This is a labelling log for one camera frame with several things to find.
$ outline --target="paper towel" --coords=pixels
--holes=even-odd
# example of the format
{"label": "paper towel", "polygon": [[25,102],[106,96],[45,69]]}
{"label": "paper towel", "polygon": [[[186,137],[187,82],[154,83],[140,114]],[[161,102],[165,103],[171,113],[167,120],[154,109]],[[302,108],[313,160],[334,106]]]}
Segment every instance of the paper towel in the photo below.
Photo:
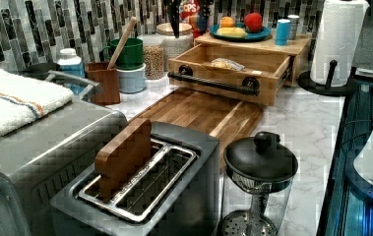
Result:
{"label": "paper towel", "polygon": [[338,65],[331,86],[346,84],[368,7],[369,4],[364,0],[325,1],[311,68],[312,81],[324,85],[330,62],[336,60]]}

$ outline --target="wooden drawer organizer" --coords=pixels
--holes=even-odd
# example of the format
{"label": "wooden drawer organizer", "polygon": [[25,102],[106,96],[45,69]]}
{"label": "wooden drawer organizer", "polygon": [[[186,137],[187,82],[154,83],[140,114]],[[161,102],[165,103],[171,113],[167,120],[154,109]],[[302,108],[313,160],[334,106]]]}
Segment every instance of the wooden drawer organizer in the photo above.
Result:
{"label": "wooden drawer organizer", "polygon": [[[275,46],[273,36],[262,42],[232,43],[205,34],[195,39],[195,47],[169,60],[170,84],[272,106],[278,90],[292,86],[306,64],[309,41],[308,35],[299,35],[287,46]],[[245,68],[214,67],[211,62],[217,58]]]}

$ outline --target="glass jar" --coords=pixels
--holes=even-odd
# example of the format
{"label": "glass jar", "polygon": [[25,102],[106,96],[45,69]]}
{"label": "glass jar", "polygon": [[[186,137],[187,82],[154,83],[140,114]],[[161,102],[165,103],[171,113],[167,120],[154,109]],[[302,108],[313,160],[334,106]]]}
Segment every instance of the glass jar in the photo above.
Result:
{"label": "glass jar", "polygon": [[143,41],[143,56],[146,78],[157,80],[164,77],[164,37],[158,34],[146,34],[137,38]]}
{"label": "glass jar", "polygon": [[157,26],[157,33],[164,36],[164,71],[168,71],[168,59],[177,57],[193,47],[192,26],[179,24],[179,37],[174,36],[170,23]]}

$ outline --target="white towel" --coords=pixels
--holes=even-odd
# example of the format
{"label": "white towel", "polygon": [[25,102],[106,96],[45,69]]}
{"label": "white towel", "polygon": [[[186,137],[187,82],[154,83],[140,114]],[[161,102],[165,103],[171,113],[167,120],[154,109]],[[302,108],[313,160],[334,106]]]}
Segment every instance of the white towel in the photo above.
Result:
{"label": "white towel", "polygon": [[0,136],[63,106],[72,96],[68,88],[0,69]]}

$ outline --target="wooden drawer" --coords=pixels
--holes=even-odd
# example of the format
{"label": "wooden drawer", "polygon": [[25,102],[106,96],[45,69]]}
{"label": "wooden drawer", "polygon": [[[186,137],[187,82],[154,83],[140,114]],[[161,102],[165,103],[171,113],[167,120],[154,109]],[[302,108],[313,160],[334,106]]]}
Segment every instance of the wooden drawer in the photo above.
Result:
{"label": "wooden drawer", "polygon": [[[217,58],[245,68],[235,71],[214,67],[211,62]],[[171,85],[272,106],[277,91],[291,74],[291,61],[283,54],[199,44],[169,60],[168,76]]]}

